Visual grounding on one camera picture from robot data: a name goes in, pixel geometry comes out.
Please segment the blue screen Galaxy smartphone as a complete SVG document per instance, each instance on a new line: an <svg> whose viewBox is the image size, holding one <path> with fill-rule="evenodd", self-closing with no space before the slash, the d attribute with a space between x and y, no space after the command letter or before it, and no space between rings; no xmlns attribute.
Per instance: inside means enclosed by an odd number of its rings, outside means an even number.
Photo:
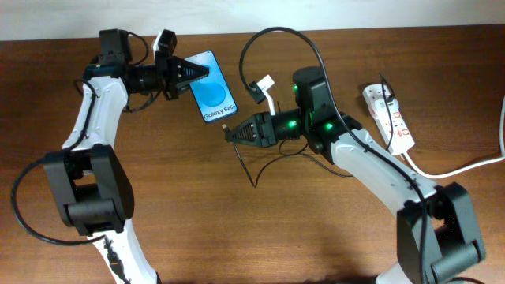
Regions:
<svg viewBox="0 0 505 284"><path fill-rule="evenodd" d="M205 123L227 118L238 112L237 104L211 50L187 57L187 61L208 68L209 74L190 84L193 97Z"/></svg>

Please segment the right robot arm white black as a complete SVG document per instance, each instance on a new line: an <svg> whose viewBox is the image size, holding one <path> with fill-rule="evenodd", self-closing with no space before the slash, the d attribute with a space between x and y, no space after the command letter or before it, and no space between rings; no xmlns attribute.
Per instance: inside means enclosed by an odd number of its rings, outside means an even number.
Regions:
<svg viewBox="0 0 505 284"><path fill-rule="evenodd" d="M397 263L357 283L448 283L486 257L469 193L416 174L381 148L351 116L337 111L318 66L293 75L297 109L254 114L225 139L267 148L304 136L310 149L353 175L395 216Z"/></svg>

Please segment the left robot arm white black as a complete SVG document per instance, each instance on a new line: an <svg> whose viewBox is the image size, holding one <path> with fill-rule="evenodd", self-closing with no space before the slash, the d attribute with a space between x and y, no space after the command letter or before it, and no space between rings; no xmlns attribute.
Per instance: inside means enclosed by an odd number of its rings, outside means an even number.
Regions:
<svg viewBox="0 0 505 284"><path fill-rule="evenodd" d="M61 151L46 155L43 167L63 223L95 245L115 282L158 283L133 229L133 188L114 151L118 123L132 94L177 99L209 70L174 56L177 38L166 29L155 39L154 63L133 63L130 35L100 31L101 51L82 75L74 129Z"/></svg>

